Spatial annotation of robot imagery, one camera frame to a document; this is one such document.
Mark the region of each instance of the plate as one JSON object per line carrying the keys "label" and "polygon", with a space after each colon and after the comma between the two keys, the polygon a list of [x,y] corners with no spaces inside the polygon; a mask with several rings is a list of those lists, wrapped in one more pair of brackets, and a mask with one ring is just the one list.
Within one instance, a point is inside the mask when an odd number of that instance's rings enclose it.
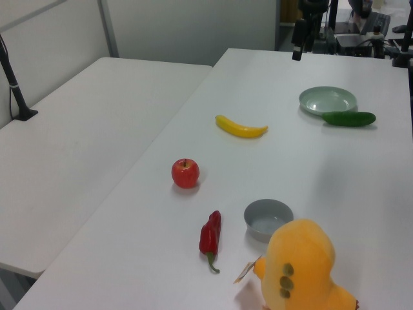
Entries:
{"label": "plate", "polygon": [[350,111],[357,108],[357,99],[349,91],[330,86],[313,87],[299,95],[299,103],[315,115],[325,112]]}

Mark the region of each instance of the banana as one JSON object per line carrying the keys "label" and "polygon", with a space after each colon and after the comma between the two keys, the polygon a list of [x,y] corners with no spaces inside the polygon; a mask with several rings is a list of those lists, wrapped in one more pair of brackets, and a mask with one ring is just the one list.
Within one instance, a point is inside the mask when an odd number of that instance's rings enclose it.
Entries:
{"label": "banana", "polygon": [[264,127],[247,127],[234,123],[224,115],[215,117],[216,124],[226,132],[242,138],[256,138],[262,136],[267,131],[268,126]]}

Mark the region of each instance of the tag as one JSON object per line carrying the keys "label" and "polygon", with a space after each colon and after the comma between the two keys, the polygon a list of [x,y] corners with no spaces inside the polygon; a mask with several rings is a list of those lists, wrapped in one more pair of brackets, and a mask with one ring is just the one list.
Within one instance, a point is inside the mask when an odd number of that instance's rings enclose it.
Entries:
{"label": "tag", "polygon": [[253,266],[255,266],[256,262],[249,262],[247,263],[247,265],[244,267],[244,269],[242,270],[241,274],[236,278],[236,280],[234,281],[233,284],[240,282],[249,272],[249,270],[251,270],[253,268]]}

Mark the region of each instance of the bowl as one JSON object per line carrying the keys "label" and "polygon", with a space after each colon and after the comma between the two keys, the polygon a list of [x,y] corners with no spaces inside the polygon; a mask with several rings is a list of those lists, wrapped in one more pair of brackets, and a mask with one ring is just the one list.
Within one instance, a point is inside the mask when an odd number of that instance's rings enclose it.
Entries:
{"label": "bowl", "polygon": [[247,231],[260,242],[268,243],[273,233],[294,219],[291,209],[274,199],[252,202],[244,211]]}

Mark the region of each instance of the orange plush toy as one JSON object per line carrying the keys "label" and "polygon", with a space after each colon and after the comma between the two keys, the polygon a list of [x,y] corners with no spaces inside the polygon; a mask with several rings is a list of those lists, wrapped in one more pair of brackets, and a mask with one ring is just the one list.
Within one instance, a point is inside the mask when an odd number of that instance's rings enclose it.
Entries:
{"label": "orange plush toy", "polygon": [[330,277],[333,245],[311,220],[295,220],[271,237],[254,272],[271,310],[356,310],[358,301]]}

